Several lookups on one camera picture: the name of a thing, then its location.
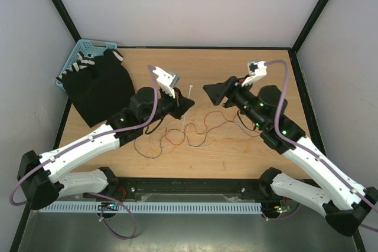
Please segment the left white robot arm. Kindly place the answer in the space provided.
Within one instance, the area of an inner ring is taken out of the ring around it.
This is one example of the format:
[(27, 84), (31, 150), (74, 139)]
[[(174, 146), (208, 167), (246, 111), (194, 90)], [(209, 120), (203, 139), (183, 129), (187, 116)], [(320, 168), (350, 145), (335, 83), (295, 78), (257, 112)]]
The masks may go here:
[(114, 114), (88, 135), (49, 152), (23, 154), (17, 180), (32, 210), (39, 210), (68, 195), (87, 192), (112, 197), (118, 181), (109, 168), (91, 172), (73, 170), (92, 158), (117, 149), (143, 134), (143, 129), (165, 116), (180, 119), (194, 101), (184, 97), (178, 88), (170, 96), (162, 90), (143, 87), (131, 97), (129, 106)]

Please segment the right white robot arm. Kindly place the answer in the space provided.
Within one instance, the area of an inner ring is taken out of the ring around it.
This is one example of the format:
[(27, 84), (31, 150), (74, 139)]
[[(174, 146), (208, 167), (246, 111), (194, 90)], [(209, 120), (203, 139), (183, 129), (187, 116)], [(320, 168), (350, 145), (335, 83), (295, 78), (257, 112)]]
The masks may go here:
[(275, 194), (290, 198), (322, 215), (338, 233), (351, 237), (377, 203), (377, 189), (364, 187), (344, 174), (314, 145), (303, 129), (283, 113), (278, 127), (274, 116), (281, 91), (275, 85), (250, 92), (247, 78), (231, 76), (224, 83), (206, 84), (203, 89), (214, 105), (236, 106), (261, 131), (269, 148), (303, 169), (316, 186), (297, 181), (282, 171), (269, 168), (259, 178), (258, 191), (264, 198)]

